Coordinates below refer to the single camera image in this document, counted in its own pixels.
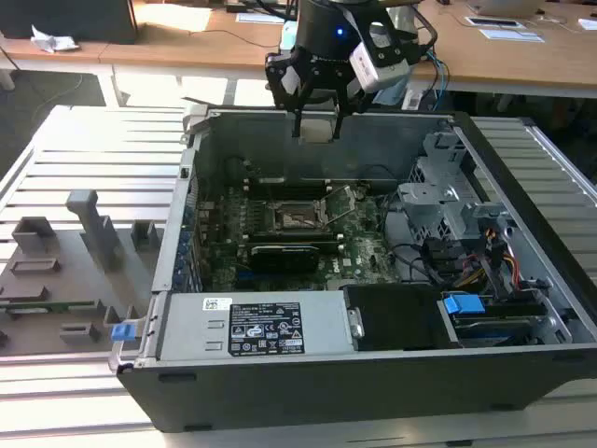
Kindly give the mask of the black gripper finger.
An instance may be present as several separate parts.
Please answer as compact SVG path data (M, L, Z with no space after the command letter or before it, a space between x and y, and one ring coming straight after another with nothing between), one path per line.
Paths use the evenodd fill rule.
M277 109L292 112L294 125L292 136L300 136L302 112L309 99L309 61L304 49L292 49L286 54L268 53L265 74Z
M352 114L362 114L372 105L374 94L366 93L360 86L354 70L349 67L343 67L336 70L336 99L335 104L335 124L333 128L332 139L340 138L341 126L346 117Z

